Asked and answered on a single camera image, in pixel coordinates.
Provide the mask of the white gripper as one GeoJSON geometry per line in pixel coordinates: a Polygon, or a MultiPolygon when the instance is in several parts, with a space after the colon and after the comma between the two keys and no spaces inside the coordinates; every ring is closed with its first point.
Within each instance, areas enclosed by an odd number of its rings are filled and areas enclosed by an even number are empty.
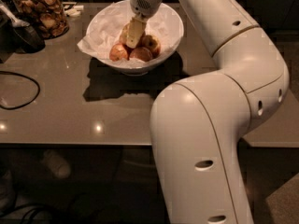
{"type": "MultiPolygon", "coordinates": [[[[143,18],[149,19],[155,15],[163,0],[130,0],[132,11],[143,18]]],[[[141,36],[146,29],[146,21],[134,16],[129,22],[126,45],[134,49],[137,47],[141,36]]]]}

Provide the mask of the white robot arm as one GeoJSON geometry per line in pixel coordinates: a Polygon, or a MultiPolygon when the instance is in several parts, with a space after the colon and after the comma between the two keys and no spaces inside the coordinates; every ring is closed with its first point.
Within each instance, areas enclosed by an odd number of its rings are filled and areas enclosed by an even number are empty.
{"type": "MultiPolygon", "coordinates": [[[[130,0],[152,17],[162,0],[130,0]]],[[[235,0],[179,0],[217,67],[165,88],[150,114],[151,143],[171,224],[254,224],[239,139],[281,106],[289,71],[235,0]]]]}

